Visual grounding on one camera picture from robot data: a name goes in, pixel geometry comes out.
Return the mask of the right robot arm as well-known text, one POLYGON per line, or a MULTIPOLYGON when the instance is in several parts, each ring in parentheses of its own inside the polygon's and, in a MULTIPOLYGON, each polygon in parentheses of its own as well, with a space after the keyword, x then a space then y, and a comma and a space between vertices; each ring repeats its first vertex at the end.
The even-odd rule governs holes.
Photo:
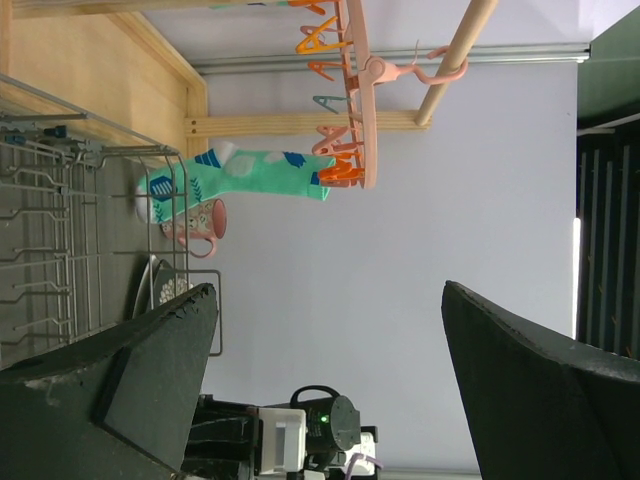
POLYGON ((377 479, 378 429, 335 389, 257 406, 199 397, 181 470, 200 479, 377 479))

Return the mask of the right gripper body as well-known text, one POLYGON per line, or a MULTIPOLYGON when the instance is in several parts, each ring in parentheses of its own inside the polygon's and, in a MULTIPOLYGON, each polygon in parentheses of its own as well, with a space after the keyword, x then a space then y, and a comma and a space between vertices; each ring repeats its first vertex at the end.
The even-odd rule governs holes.
POLYGON ((260 432, 256 406, 201 394, 181 471, 201 479, 254 479, 260 432))

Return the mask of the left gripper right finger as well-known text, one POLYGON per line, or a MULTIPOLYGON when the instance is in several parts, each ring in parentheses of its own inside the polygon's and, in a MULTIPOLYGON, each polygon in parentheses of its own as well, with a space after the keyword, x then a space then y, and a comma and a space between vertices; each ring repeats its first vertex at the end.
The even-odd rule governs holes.
POLYGON ((639 363, 445 284, 441 312, 485 479, 636 479, 639 363))

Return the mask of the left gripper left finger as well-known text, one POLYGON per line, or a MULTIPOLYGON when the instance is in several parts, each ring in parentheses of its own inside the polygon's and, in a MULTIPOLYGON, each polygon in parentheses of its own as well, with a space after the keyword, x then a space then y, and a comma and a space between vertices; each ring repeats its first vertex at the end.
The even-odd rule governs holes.
POLYGON ((2 370, 2 478, 185 478, 217 314, 216 290, 203 283, 2 370))

